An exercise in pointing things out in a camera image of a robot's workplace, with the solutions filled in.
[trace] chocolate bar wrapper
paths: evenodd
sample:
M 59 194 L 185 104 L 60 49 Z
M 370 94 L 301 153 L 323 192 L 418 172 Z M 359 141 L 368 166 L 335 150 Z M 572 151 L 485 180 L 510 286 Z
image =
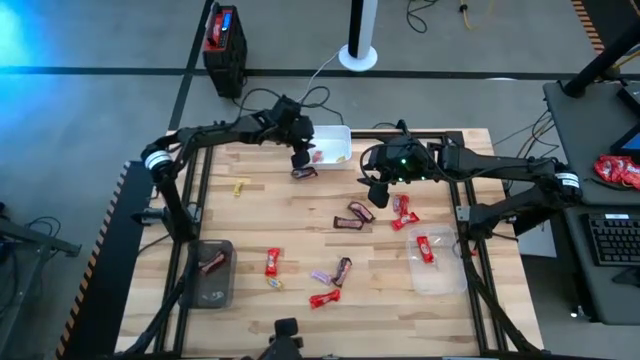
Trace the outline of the chocolate bar wrapper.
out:
M 333 218 L 334 229 L 362 230 L 363 226 L 364 226 L 364 221 L 360 219 L 345 219 L 338 216 L 335 216 Z
M 350 202 L 347 208 L 351 210 L 358 217 L 358 219 L 368 224 L 371 224 L 373 220 L 376 219 L 376 217 L 373 216 L 373 213 L 369 211 L 366 206 L 357 201 Z
M 331 281 L 335 286 L 339 288 L 342 287 L 342 284 L 344 283 L 344 279 L 347 278 L 347 273 L 351 269 L 351 265 L 353 265 L 353 263 L 351 262 L 351 259 L 349 258 L 340 259 L 340 263 L 338 264 L 338 272 L 336 276 L 333 279 L 331 279 Z

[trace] metal bracket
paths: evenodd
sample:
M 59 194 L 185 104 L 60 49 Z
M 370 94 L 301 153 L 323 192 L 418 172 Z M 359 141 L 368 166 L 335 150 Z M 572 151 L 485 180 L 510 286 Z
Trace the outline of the metal bracket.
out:
M 456 217 L 458 221 L 469 221 L 469 212 L 471 208 L 468 206 L 456 206 Z
M 202 211 L 196 204 L 187 205 L 187 212 L 191 215 L 191 219 L 194 223 L 200 223 L 202 220 Z M 139 213 L 131 215 L 133 221 L 142 226 L 149 226 L 153 224 L 162 223 L 162 219 L 166 216 L 167 208 L 146 208 Z

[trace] white stand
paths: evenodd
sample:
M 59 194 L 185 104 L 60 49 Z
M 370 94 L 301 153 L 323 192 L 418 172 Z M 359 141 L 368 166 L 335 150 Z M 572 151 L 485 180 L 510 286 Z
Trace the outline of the white stand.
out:
M 358 59 L 349 55 L 349 45 L 345 45 L 342 47 L 342 49 L 340 49 L 338 59 L 340 59 L 340 63 L 342 64 L 342 66 L 351 71 L 367 71 L 371 69 L 378 61 L 378 52 L 373 48 L 373 46 L 371 46 L 369 47 L 368 54 L 362 59 Z
M 378 61 L 378 52 L 371 46 L 378 0 L 352 0 L 349 43 L 340 49 L 338 59 L 351 71 L 367 71 Z

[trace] purple candy wrapper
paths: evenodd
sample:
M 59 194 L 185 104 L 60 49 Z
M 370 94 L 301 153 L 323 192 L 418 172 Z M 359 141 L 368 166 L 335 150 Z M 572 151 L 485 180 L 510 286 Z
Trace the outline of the purple candy wrapper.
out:
M 325 285 L 331 285 L 331 275 L 325 274 L 322 271 L 313 270 L 311 277 Z

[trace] keyboard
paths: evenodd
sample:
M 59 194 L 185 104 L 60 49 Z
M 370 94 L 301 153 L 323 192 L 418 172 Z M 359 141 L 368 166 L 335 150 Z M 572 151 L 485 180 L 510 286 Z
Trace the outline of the keyboard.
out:
M 612 217 L 621 216 L 586 214 L 582 217 L 586 235 L 593 243 L 596 265 L 640 266 L 640 216 Z

